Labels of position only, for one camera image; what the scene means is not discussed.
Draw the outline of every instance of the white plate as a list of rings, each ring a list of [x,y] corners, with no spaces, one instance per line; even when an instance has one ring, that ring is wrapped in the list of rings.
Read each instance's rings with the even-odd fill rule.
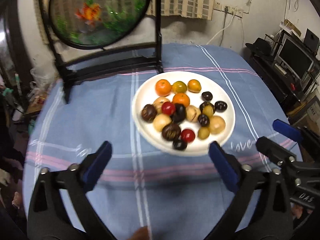
[[[166,79],[170,82],[170,84],[173,84],[176,81],[182,81],[185,84],[188,84],[189,80],[191,79],[198,80],[202,87],[200,93],[192,93],[190,91],[187,91],[186,93],[190,98],[190,104],[199,107],[203,103],[201,94],[205,91],[210,91],[212,93],[212,104],[220,100],[226,102],[228,104],[227,110],[223,113],[215,112],[214,114],[221,116],[225,120],[225,130],[218,135],[210,135],[206,140],[199,140],[196,137],[196,139],[192,143],[188,144],[188,147],[184,151],[173,149],[172,142],[164,140],[161,136],[161,133],[157,132],[153,128],[152,123],[147,123],[141,118],[141,111],[143,107],[146,104],[153,104],[153,101],[155,101],[159,97],[156,94],[155,85],[156,82],[160,79]],[[173,96],[174,93],[171,92],[171,94],[168,95],[167,98],[171,101]],[[147,81],[145,81],[134,95],[132,101],[132,117],[138,131],[150,144],[160,149],[161,151],[180,156],[206,155],[208,154],[209,144],[212,141],[217,141],[222,146],[230,138],[236,122],[236,114],[232,101],[228,94],[222,89],[222,87],[220,87],[216,82],[207,77],[185,71],[165,72],[149,78]],[[192,129],[197,136],[200,125],[198,123],[191,123],[185,120],[182,124],[180,124],[180,127],[181,130],[185,128]]]

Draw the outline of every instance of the mirror stand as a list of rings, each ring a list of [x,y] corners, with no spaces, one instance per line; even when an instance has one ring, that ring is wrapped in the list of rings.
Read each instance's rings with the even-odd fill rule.
[[[47,12],[43,7],[43,0],[39,0],[39,8],[41,12],[41,17],[44,22],[44,30],[49,41],[49,48],[53,52],[55,57],[55,66],[59,73],[59,76],[63,80],[63,91],[64,99],[66,104],[70,101],[70,93],[74,85],[79,85],[83,81],[89,81],[90,79],[98,78],[103,75],[112,74],[116,72],[131,71],[132,69],[156,69],[158,73],[163,73],[163,67],[161,62],[162,53],[162,37],[161,37],[161,0],[156,0],[156,40],[154,42],[146,42],[134,45],[127,45],[122,47],[117,47],[114,49],[101,49],[94,54],[78,58],[69,62],[64,62],[61,55],[56,51],[54,46],[54,41],[50,35],[49,28],[50,21]],[[126,52],[137,49],[155,49],[152,57],[132,57],[128,59],[116,60],[100,65],[94,65],[86,67],[80,70],[69,70],[68,66],[85,62],[93,58],[98,58],[106,55],[111,55],[120,52]]]

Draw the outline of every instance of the computer monitor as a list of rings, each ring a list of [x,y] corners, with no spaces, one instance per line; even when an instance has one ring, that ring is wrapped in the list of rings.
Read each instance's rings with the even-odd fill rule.
[[[277,56],[299,79],[303,79],[313,65],[313,60],[289,38],[285,38]]]

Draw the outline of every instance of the speaker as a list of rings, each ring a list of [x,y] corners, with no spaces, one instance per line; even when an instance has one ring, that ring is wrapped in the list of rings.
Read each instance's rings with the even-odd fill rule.
[[[317,53],[320,45],[319,38],[309,29],[303,42],[312,52]]]

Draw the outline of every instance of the cardboard box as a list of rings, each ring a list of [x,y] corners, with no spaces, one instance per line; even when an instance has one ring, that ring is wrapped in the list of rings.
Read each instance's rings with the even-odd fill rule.
[[[299,31],[299,29],[296,26],[294,26],[292,22],[290,22],[289,20],[284,20],[283,23],[284,23],[284,26],[287,26],[290,29],[294,30],[299,35],[299,37],[301,37],[301,31]]]

